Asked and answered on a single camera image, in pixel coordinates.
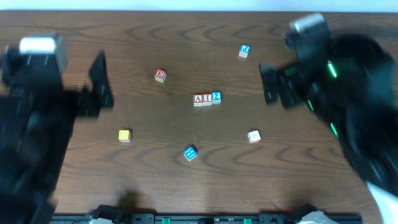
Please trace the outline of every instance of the white block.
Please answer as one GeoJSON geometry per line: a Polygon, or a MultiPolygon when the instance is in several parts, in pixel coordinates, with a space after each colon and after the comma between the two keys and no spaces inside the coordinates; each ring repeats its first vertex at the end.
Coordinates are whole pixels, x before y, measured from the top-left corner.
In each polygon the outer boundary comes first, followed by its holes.
{"type": "Polygon", "coordinates": [[[248,57],[248,53],[244,53],[244,52],[239,52],[239,57],[244,57],[247,58],[248,57]]]}
{"type": "Polygon", "coordinates": [[[211,106],[213,104],[213,100],[211,98],[211,93],[203,94],[203,106],[211,106]]]}
{"type": "Polygon", "coordinates": [[[202,94],[195,94],[193,96],[193,105],[194,106],[203,106],[203,95],[202,94]]]}
{"type": "Polygon", "coordinates": [[[258,141],[261,140],[259,131],[251,131],[251,132],[249,132],[248,138],[249,138],[250,144],[253,144],[253,143],[258,142],[258,141]]]}
{"type": "Polygon", "coordinates": [[[158,69],[155,74],[155,80],[163,83],[166,80],[166,71],[158,69]]]}

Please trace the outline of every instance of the green clip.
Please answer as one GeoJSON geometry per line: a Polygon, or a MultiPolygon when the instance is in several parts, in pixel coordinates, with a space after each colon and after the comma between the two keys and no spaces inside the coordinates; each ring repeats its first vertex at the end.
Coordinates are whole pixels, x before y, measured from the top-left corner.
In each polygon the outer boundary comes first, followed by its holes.
{"type": "Polygon", "coordinates": [[[170,224],[172,220],[170,218],[163,218],[162,219],[162,224],[170,224]]]}
{"type": "Polygon", "coordinates": [[[243,224],[251,224],[251,218],[244,218],[243,224]]]}

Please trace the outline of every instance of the white wall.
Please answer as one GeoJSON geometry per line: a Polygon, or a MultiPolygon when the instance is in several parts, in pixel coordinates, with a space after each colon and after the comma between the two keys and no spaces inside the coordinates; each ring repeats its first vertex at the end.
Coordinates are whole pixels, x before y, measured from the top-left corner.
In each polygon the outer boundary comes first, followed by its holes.
{"type": "Polygon", "coordinates": [[[0,0],[0,9],[398,12],[398,0],[0,0]]]}

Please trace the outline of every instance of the blue block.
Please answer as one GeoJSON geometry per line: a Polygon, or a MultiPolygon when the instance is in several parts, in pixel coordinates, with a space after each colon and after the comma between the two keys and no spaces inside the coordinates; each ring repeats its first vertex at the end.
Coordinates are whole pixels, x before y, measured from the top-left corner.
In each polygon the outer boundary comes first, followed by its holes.
{"type": "Polygon", "coordinates": [[[221,92],[213,92],[211,93],[211,97],[213,99],[213,103],[221,103],[221,92]]]}
{"type": "Polygon", "coordinates": [[[241,52],[243,52],[243,53],[249,53],[249,51],[250,51],[250,46],[242,45],[242,47],[241,47],[241,52]]]}
{"type": "Polygon", "coordinates": [[[184,151],[184,156],[188,159],[188,161],[191,161],[193,158],[197,156],[197,152],[191,146],[184,151]]]}

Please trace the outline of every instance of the green led light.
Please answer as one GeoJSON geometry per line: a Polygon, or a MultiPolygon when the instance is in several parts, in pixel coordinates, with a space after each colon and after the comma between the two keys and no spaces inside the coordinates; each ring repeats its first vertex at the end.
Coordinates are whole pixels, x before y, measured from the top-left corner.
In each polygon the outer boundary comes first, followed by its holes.
{"type": "Polygon", "coordinates": [[[162,219],[162,224],[170,224],[171,223],[171,218],[163,218],[162,219]]]}
{"type": "Polygon", "coordinates": [[[287,76],[290,76],[291,74],[292,74],[292,69],[290,68],[290,69],[286,69],[285,70],[285,74],[287,75],[287,76]]]}
{"type": "Polygon", "coordinates": [[[334,125],[333,123],[330,123],[330,127],[331,127],[331,129],[333,130],[333,133],[335,134],[335,136],[338,137],[338,134],[337,134],[335,125],[334,125]]]}
{"type": "Polygon", "coordinates": [[[328,61],[328,67],[329,67],[329,71],[333,75],[333,78],[337,78],[336,70],[335,70],[335,68],[333,67],[333,64],[330,61],[328,61]]]}
{"type": "Polygon", "coordinates": [[[312,104],[311,104],[310,100],[308,100],[308,105],[310,105],[311,110],[313,110],[313,107],[312,107],[312,104]]]}
{"type": "Polygon", "coordinates": [[[251,218],[244,218],[243,224],[251,224],[251,218]]]}

